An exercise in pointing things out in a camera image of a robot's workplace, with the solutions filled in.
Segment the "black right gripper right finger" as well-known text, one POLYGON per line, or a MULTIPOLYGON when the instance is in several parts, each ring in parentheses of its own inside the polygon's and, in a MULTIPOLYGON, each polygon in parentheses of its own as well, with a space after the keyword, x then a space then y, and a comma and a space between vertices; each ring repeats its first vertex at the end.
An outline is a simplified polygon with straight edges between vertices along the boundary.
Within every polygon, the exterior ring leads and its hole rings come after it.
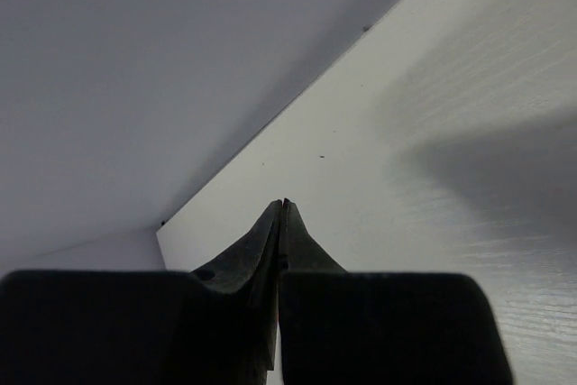
POLYGON ((287 384, 510 384, 490 303, 471 277, 349 272, 285 201, 279 328, 287 384))

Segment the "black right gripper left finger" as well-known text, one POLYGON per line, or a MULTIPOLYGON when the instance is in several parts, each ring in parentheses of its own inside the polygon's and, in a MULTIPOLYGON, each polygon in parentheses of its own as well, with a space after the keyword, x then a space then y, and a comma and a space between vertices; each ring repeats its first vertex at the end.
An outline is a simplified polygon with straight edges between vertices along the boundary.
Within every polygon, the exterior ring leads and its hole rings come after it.
POLYGON ((17 270, 4 384, 262 384, 274 364, 281 203, 196 270, 17 270))

